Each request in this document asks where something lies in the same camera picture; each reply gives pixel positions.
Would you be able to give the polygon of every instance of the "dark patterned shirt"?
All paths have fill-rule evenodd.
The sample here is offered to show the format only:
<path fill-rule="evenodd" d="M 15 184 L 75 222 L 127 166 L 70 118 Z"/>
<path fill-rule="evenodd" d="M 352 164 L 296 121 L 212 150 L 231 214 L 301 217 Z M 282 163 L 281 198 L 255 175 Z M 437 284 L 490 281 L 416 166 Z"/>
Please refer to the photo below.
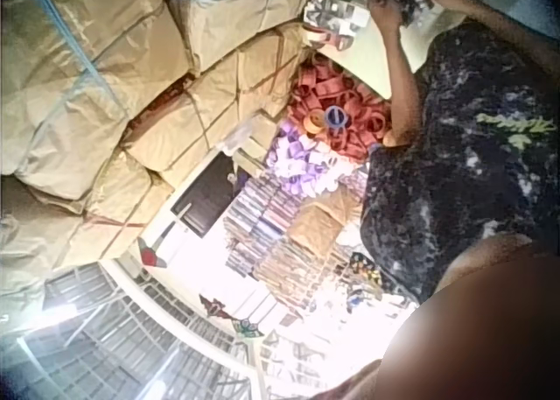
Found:
<path fill-rule="evenodd" d="M 361 236 L 416 302 L 480 239 L 558 250 L 558 92 L 484 26 L 437 37 L 417 73 L 423 132 L 370 158 Z"/>

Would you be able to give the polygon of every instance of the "blue tape roll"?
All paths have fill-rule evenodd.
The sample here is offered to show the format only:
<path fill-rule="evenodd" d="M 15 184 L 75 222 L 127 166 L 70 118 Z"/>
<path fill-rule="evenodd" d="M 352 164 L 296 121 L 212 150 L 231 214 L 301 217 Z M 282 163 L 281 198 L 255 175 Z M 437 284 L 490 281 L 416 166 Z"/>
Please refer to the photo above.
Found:
<path fill-rule="evenodd" d="M 325 111 L 325 122 L 331 129 L 341 129 L 348 123 L 348 114 L 338 105 L 332 105 Z"/>

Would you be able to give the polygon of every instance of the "black item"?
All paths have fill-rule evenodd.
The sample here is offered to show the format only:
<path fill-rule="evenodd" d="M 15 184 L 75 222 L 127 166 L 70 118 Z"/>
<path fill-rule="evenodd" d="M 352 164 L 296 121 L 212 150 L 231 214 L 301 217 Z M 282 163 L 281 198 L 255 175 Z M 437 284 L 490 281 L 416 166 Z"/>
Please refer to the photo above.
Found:
<path fill-rule="evenodd" d="M 233 160 L 220 153 L 177 200 L 171 211 L 176 215 L 182 214 L 180 220 L 197 236 L 203 237 L 240 191 Z"/>

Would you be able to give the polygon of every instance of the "green print on shirt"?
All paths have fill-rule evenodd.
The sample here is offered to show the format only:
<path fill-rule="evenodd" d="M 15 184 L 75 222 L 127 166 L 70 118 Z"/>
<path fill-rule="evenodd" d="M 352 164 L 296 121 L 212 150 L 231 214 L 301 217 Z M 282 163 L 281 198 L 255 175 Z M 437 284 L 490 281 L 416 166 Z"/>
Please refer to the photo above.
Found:
<path fill-rule="evenodd" d="M 515 148 L 523 151 L 533 141 L 525 134 L 548 135 L 551 131 L 557 129 L 552 120 L 544 120 L 542 117 L 527 120 L 525 118 L 512 118 L 499 116 L 489 116 L 487 114 L 478 114 L 477 123 L 496 124 L 500 129 L 508 129 L 515 134 L 510 136 L 508 141 Z"/>

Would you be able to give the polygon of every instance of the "bright light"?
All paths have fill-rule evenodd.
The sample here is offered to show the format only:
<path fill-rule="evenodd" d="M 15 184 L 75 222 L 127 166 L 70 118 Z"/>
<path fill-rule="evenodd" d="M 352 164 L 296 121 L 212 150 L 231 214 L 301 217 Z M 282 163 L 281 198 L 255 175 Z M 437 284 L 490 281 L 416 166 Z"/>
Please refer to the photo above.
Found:
<path fill-rule="evenodd" d="M 151 385 L 143 400 L 161 400 L 164 398 L 166 390 L 165 382 L 157 380 Z"/>
<path fill-rule="evenodd" d="M 44 310 L 34 322 L 37 323 L 36 328 L 44 328 L 54 326 L 67 319 L 73 319 L 76 315 L 78 315 L 76 305 L 65 304 Z"/>

